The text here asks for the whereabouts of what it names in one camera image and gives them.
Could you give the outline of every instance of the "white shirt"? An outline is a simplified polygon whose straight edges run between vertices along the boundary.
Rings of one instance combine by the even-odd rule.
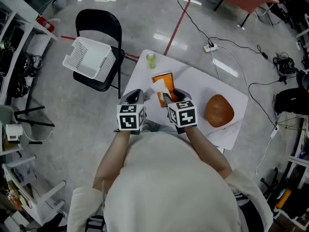
[[[233,192],[258,204],[265,231],[272,213],[256,184],[240,171],[226,180],[202,162],[178,136],[142,133],[131,139],[124,167],[110,188],[103,210],[108,232],[240,232]],[[73,192],[68,231],[84,231],[102,205],[102,192]]]

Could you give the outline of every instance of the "black strap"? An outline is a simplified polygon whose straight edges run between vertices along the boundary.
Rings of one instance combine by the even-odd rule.
[[[264,225],[261,216],[251,200],[248,200],[248,202],[240,206],[240,209],[245,216],[249,232],[264,231]]]
[[[98,215],[98,216],[90,217],[87,220],[85,232],[88,229],[103,231],[104,224],[105,224],[105,220],[103,216]]]

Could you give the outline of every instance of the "fiducial marker cube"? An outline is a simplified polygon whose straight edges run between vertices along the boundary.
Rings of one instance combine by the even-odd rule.
[[[169,119],[177,127],[197,125],[197,107],[193,100],[168,104]]]
[[[143,104],[117,105],[117,121],[120,131],[138,131],[145,121]]]

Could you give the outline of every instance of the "fire extinguisher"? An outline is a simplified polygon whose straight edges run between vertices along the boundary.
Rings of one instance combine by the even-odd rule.
[[[45,27],[48,31],[52,32],[54,31],[55,27],[54,25],[50,24],[44,17],[40,16],[37,19],[37,22],[40,23],[43,27]]]

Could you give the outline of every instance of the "power strip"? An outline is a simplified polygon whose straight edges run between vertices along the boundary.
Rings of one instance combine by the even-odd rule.
[[[214,46],[211,47],[209,44],[207,44],[206,46],[204,46],[204,50],[205,52],[211,52],[211,51],[214,51],[214,50],[218,50],[218,46],[217,44],[213,44]]]

